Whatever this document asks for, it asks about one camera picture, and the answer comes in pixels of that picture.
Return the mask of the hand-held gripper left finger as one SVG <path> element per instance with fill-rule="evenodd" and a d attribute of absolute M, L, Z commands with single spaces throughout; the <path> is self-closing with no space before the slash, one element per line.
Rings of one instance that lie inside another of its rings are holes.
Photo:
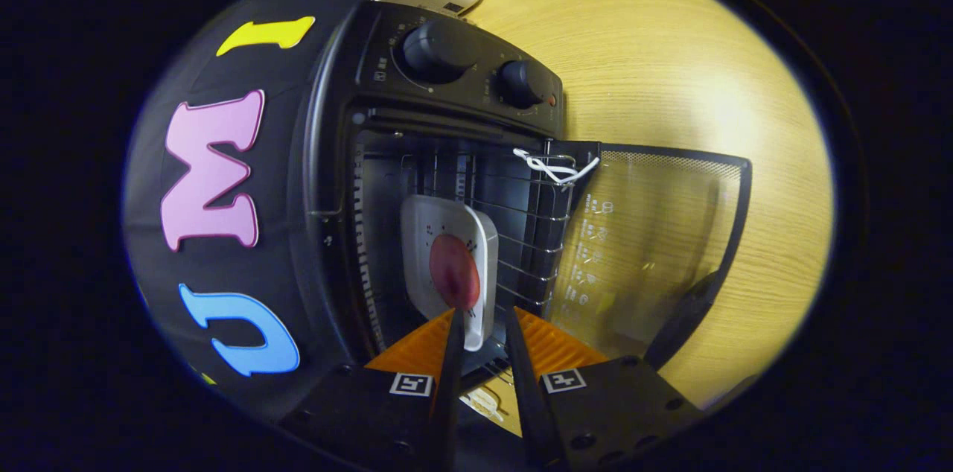
<path fill-rule="evenodd" d="M 463 341 L 449 310 L 370 363 L 328 371 L 280 427 L 362 471 L 453 470 Z"/>

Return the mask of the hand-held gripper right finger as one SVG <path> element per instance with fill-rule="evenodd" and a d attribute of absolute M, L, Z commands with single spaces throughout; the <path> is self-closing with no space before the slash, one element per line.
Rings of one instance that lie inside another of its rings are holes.
<path fill-rule="evenodd" d="M 704 418 L 634 354 L 607 359 L 517 307 L 506 350 L 528 461 L 542 469 L 622 469 Z"/>

